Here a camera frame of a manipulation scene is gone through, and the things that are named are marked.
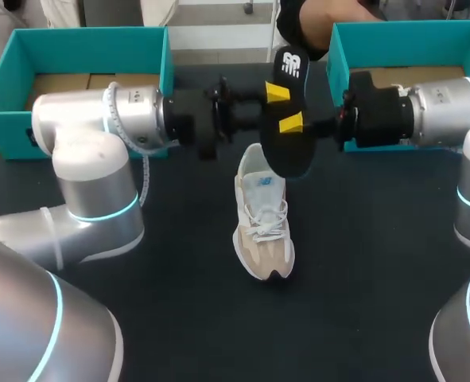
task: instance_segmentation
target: black insole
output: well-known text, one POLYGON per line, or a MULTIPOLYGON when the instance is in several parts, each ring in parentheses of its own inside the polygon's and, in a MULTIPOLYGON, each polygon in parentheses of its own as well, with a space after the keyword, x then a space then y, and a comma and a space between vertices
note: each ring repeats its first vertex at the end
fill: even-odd
POLYGON ((291 101, 269 103, 262 113, 259 138, 266 160, 272 170, 285 178, 307 173, 316 148, 312 131, 279 132, 279 121, 302 112, 306 120, 305 86, 309 72, 309 57, 300 48, 279 49, 274 61, 273 83, 289 89, 291 101))

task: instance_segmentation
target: dark table surface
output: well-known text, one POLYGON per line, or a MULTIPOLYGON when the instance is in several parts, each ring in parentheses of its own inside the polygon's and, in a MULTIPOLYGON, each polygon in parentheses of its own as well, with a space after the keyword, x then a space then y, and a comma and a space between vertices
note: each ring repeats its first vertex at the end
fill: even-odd
MULTIPOLYGON (((177 68, 176 83, 204 87, 220 73, 250 86, 270 67, 177 68)), ((308 97, 316 117, 332 113, 322 64, 308 97)), ((318 143, 308 177, 287 186, 293 277, 266 285, 231 242, 233 177, 256 139, 238 134, 217 162, 187 150, 151 161, 142 243, 59 274, 118 319, 121 380, 435 381, 430 325, 470 277, 470 251, 453 234, 460 156, 339 154, 318 143)), ((0 158, 0 214, 62 202, 50 161, 0 158)))

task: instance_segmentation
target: white floor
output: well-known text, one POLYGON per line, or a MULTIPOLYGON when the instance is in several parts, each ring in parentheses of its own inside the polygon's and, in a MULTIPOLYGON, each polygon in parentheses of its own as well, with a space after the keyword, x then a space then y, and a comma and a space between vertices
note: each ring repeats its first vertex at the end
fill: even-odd
MULTIPOLYGON (((15 12, 32 28, 46 28, 47 21, 42 12, 40 0, 25 0, 23 7, 15 12)), ((0 10, 0 57, 9 36, 16 25, 0 10)))

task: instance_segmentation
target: beige sneaker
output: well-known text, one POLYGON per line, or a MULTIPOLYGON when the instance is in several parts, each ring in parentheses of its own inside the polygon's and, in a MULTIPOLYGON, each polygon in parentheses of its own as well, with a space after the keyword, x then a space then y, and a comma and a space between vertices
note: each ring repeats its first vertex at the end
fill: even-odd
POLYGON ((233 244, 240 261, 256 279, 287 278, 295 251, 289 236, 285 180, 274 173, 261 145, 247 147, 235 177, 239 225, 233 244))

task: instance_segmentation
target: person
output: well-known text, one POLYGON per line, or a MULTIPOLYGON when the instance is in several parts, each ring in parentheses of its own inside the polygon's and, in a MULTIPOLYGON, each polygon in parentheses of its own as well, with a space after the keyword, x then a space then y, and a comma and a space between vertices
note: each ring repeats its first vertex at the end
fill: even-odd
POLYGON ((279 33, 291 45, 304 48, 311 60, 319 60, 330 45, 336 22, 380 21, 367 8, 379 0, 281 0, 279 33))

